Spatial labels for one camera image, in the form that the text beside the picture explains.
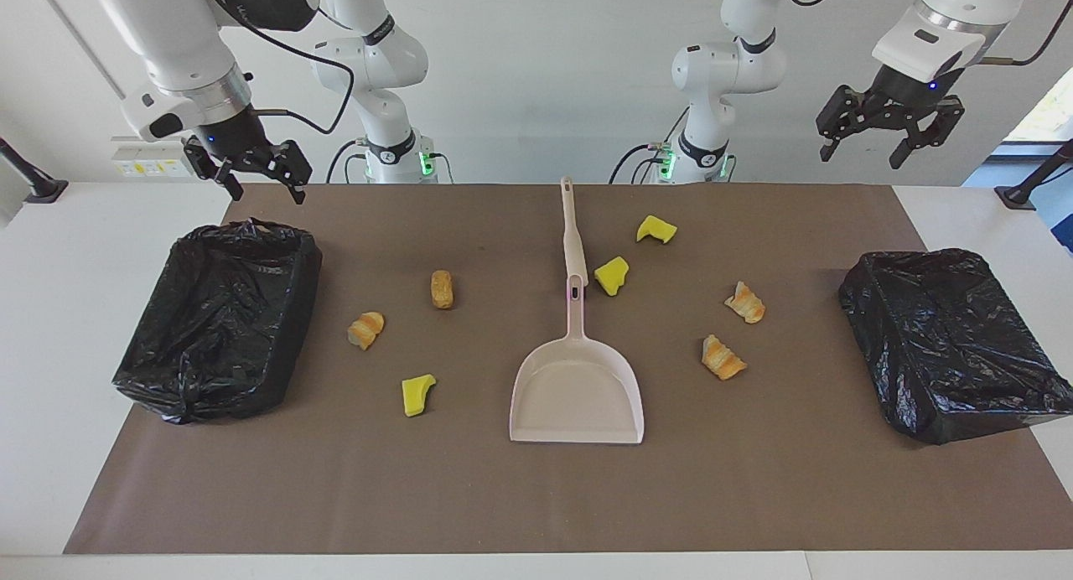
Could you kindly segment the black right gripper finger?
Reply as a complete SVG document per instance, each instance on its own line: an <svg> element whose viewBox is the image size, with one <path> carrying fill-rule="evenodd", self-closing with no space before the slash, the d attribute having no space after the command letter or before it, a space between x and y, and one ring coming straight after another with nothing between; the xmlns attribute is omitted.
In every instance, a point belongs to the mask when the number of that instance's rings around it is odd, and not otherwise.
<svg viewBox="0 0 1073 580"><path fill-rule="evenodd" d="M231 160L229 158L223 160L222 163L215 163L215 160L199 138L185 138L183 157L190 163L196 178L211 180L211 182L222 187L227 191L231 200L242 198L244 188L235 178L234 173L231 172Z"/></svg>
<svg viewBox="0 0 1073 580"><path fill-rule="evenodd" d="M260 173L285 185L296 205L305 202L305 187L309 183L312 168L298 142L285 140L263 146L260 149Z"/></svg>

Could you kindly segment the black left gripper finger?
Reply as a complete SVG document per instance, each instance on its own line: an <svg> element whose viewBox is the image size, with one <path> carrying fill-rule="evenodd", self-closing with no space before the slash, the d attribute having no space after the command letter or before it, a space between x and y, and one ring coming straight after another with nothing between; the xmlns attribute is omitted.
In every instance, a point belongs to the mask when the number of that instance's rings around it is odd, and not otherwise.
<svg viewBox="0 0 1073 580"><path fill-rule="evenodd" d="M903 107L898 110L895 114L895 130L905 131L907 134L890 154L890 167L898 170L905 160L918 149L946 143L954 128L961 121L962 113L965 107L959 96L944 96L934 109Z"/></svg>
<svg viewBox="0 0 1073 580"><path fill-rule="evenodd" d="M866 91L856 91L848 85L837 87L817 114L817 133L824 138L820 159L828 163L844 138L877 128L880 111L881 91L874 87Z"/></svg>

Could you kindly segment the croissant piece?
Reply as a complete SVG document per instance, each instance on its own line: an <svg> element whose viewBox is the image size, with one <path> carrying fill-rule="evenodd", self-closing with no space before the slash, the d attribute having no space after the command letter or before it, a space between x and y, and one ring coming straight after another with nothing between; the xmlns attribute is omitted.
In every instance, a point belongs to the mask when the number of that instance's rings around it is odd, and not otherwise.
<svg viewBox="0 0 1073 580"><path fill-rule="evenodd" d="M384 327L386 327L386 317L383 316L383 313L369 310L369 312L361 313L361 316L346 328L346 338L350 344L361 347L361 350L368 350Z"/></svg>
<svg viewBox="0 0 1073 580"><path fill-rule="evenodd" d="M724 304L747 324L756 324L766 313L766 306L761 298L743 281L736 282L733 296L729 297Z"/></svg>
<svg viewBox="0 0 1073 580"><path fill-rule="evenodd" d="M734 378L748 365L718 337L708 334L702 340L701 362L721 381Z"/></svg>

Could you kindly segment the yellow sponge piece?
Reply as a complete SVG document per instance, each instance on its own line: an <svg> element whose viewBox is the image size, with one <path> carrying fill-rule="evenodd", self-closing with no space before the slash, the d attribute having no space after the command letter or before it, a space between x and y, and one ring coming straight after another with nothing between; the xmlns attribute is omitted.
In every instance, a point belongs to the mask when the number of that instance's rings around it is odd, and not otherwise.
<svg viewBox="0 0 1073 580"><path fill-rule="evenodd" d="M667 244L677 232L677 225L673 225L671 222L661 220L661 218L656 215L646 215L640 222L640 228L635 233L635 241L655 239L662 244Z"/></svg>
<svg viewBox="0 0 1073 580"><path fill-rule="evenodd" d="M615 256L594 270L594 278L607 297L616 297L629 273L630 266L623 256Z"/></svg>
<svg viewBox="0 0 1073 580"><path fill-rule="evenodd" d="M400 382L403 412L407 418L421 416L426 411L427 397L432 391L433 385L437 385L437 380L432 374Z"/></svg>

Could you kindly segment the beige hand brush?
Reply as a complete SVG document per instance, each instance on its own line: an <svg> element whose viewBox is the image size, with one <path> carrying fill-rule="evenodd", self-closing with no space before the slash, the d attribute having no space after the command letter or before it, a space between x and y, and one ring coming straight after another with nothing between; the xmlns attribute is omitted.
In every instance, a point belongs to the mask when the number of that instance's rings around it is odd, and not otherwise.
<svg viewBox="0 0 1073 580"><path fill-rule="evenodd" d="M560 179L563 212L563 254L567 276L579 276L584 287L589 285L587 264L574 199L573 180L568 176Z"/></svg>

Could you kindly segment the beige plastic dustpan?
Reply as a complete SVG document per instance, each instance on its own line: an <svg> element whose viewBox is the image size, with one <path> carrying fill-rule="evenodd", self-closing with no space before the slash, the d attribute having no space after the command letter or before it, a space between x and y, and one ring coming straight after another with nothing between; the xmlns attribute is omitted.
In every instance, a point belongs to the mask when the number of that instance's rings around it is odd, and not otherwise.
<svg viewBox="0 0 1073 580"><path fill-rule="evenodd" d="M585 332L582 276L565 278L565 333L526 355L517 371L508 434L514 443L640 445L646 420L629 361Z"/></svg>

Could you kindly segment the black bag lined bin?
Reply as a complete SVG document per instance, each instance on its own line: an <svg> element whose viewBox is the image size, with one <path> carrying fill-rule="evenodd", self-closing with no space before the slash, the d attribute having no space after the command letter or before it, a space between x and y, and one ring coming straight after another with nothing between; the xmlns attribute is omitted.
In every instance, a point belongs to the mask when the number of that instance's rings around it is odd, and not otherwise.
<svg viewBox="0 0 1073 580"><path fill-rule="evenodd" d="M310 232L249 218L171 247L112 386L170 423L283 403L311 324L323 254Z"/></svg>
<svg viewBox="0 0 1073 580"><path fill-rule="evenodd" d="M908 438L946 445L1073 418L1073 384L976 252L866 252L838 300L884 420Z"/></svg>

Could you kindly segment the black clamp stand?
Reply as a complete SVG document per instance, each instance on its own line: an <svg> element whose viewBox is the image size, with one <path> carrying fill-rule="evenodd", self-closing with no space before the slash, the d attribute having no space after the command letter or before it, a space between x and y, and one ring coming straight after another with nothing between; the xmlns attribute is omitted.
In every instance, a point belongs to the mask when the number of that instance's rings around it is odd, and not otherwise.
<svg viewBox="0 0 1073 580"><path fill-rule="evenodd" d="M38 165L20 155L3 137L0 137L0 158L29 185L29 194L24 198L27 205L50 205L60 198L70 185L69 180L53 178L49 173L43 172Z"/></svg>
<svg viewBox="0 0 1073 580"><path fill-rule="evenodd" d="M1073 137L1062 143L1021 182L1016 185L996 185L993 187L993 192L1009 210L1037 210L1030 202L1031 194L1037 188L1061 179L1069 172L1073 172Z"/></svg>

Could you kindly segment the bright window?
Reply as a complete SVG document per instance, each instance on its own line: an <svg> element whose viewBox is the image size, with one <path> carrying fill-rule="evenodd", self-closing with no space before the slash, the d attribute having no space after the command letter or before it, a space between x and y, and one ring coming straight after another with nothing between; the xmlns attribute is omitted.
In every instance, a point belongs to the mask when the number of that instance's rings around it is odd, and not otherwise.
<svg viewBox="0 0 1073 580"><path fill-rule="evenodd" d="M1073 137L1073 66L1065 71L1003 139L1003 144L1061 143Z"/></svg>

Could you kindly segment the brown table mat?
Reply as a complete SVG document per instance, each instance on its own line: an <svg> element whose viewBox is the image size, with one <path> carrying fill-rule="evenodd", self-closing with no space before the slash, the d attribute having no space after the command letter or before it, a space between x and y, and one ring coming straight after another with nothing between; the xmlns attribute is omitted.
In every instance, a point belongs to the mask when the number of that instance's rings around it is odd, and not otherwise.
<svg viewBox="0 0 1073 580"><path fill-rule="evenodd" d="M249 185L227 220L310 232L324 263L285 401L172 426L132 408L65 550L116 553L1042 550L1069 500L1027 428L926 446L883 419L837 300L922 241L890 187L580 185L586 330L640 380L640 446L508 435L521 360L565 329L557 185ZM635 241L656 215L662 244ZM430 278L454 279L440 310ZM743 281L766 306L724 301ZM368 350L346 328L374 310ZM721 381L714 334L748 365ZM400 382L437 380L407 418Z"/></svg>

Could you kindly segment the white wall socket box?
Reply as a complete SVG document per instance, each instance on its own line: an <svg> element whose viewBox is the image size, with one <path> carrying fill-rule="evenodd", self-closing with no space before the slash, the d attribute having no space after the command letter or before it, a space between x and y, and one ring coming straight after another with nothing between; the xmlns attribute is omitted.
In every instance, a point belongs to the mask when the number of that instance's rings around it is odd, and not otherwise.
<svg viewBox="0 0 1073 580"><path fill-rule="evenodd" d="M166 137L160 142L143 142L137 137L111 137L114 153L111 163L123 178L192 179L193 169L183 157L183 140Z"/></svg>

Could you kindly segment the white wall conduit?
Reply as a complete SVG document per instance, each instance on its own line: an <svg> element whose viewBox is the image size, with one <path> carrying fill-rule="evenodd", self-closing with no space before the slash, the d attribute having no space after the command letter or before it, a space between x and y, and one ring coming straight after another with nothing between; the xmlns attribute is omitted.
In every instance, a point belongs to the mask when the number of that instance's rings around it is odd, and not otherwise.
<svg viewBox="0 0 1073 580"><path fill-rule="evenodd" d="M65 9L61 6L58 0L44 0L44 3L50 8L58 21L65 27L68 34L73 39L77 48L80 49L80 53L83 53L88 61L91 62L91 65L95 68L97 74L102 77L108 87L111 87L112 94L119 101L122 101L126 98L124 90L115 77L111 75L111 70L102 60L100 60L100 57L95 55L95 50L91 47L88 40L84 38L84 34L80 33L80 30L75 26L75 23L70 19Z"/></svg>

